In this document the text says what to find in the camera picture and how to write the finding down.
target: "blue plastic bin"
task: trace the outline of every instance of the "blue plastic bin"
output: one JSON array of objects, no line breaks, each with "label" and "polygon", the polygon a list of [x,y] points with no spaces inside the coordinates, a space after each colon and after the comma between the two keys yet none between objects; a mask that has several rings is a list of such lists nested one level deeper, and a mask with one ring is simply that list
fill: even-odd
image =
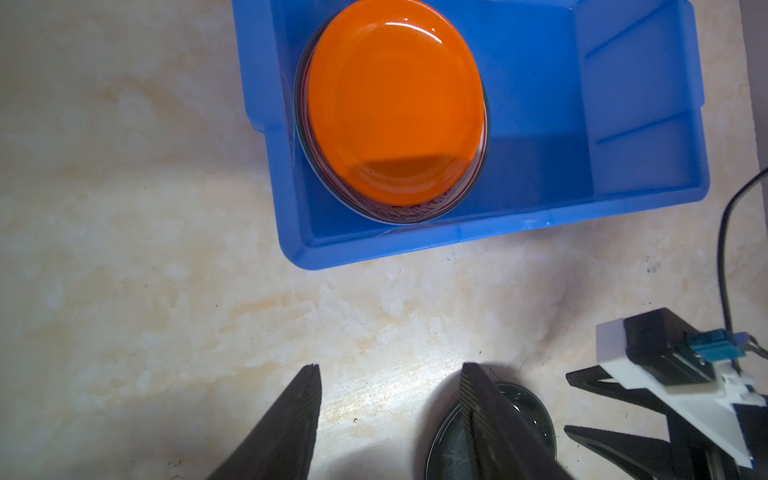
[{"label": "blue plastic bin", "polygon": [[428,0],[464,35],[491,108],[479,182],[449,214],[393,227],[315,176],[293,80],[349,0],[233,0],[248,116],[264,133],[280,246],[309,270],[702,199],[709,189],[694,10],[685,0]]}]

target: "blue connector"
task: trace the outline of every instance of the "blue connector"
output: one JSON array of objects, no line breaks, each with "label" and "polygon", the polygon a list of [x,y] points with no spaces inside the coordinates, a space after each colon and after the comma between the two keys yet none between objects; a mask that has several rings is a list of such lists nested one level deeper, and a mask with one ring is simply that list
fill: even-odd
[{"label": "blue connector", "polygon": [[733,335],[725,329],[689,335],[686,342],[694,352],[709,363],[746,356]]}]

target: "marble countertop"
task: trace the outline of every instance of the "marble countertop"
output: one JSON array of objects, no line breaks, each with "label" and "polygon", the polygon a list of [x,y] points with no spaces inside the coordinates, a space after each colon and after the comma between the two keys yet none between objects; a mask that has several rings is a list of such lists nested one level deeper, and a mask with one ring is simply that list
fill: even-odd
[{"label": "marble countertop", "polygon": [[[739,2],[693,4],[706,200],[307,272],[278,246],[228,0],[0,3],[0,476],[205,478],[316,362],[310,477],[410,478],[475,361],[540,397],[575,478],[626,478],[563,425],[663,418],[564,375],[598,323],[720,325],[718,223],[757,172]],[[736,328],[768,343],[763,218],[752,193],[727,271]]]}]

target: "orange plate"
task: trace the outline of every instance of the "orange plate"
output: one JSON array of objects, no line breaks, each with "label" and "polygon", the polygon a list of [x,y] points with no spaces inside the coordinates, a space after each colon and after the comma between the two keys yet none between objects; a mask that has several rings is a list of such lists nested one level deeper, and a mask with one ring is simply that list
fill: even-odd
[{"label": "orange plate", "polygon": [[331,168],[388,205],[445,193],[475,157],[485,123],[464,38],[414,0],[359,0],[339,13],[315,47],[307,96]]}]

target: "cable wire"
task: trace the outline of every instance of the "cable wire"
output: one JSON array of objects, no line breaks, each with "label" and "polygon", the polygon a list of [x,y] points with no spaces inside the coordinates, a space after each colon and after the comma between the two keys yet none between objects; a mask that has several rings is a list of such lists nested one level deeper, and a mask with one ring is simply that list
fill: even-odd
[{"label": "cable wire", "polygon": [[736,204],[739,203],[741,197],[746,195],[747,192],[752,190],[755,185],[768,175],[768,168],[758,173],[752,180],[749,181],[739,192],[730,199],[728,206],[725,207],[723,212],[723,219],[720,221],[720,235],[717,238],[717,283],[720,287],[720,300],[723,303],[723,321],[725,322],[725,330],[733,333],[733,319],[730,315],[730,301],[728,300],[728,290],[725,283],[725,237],[728,233],[728,222],[730,222],[730,215],[733,209],[736,208]]}]

